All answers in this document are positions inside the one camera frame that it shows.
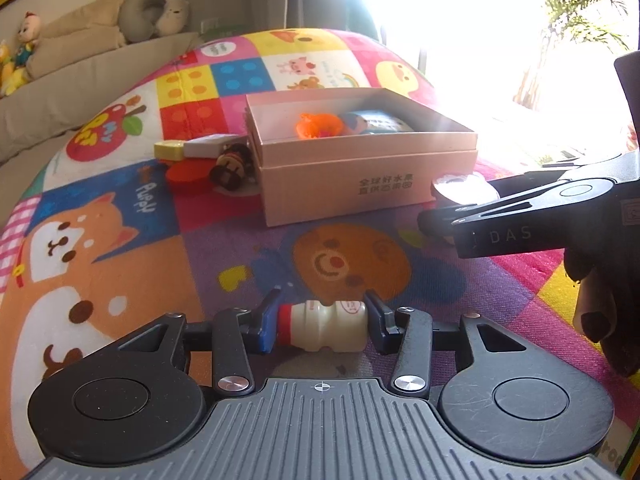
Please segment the dark gloved hand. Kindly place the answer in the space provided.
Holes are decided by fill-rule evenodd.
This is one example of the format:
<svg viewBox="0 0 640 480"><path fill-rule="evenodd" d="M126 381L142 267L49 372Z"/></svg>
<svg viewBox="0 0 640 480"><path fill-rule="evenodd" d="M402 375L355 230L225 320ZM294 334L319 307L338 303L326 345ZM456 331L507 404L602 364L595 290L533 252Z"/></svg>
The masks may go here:
<svg viewBox="0 0 640 480"><path fill-rule="evenodd" d="M573 323L600 344L612 369L624 377L639 371L639 263L624 256L564 250L564 268L578 284Z"/></svg>

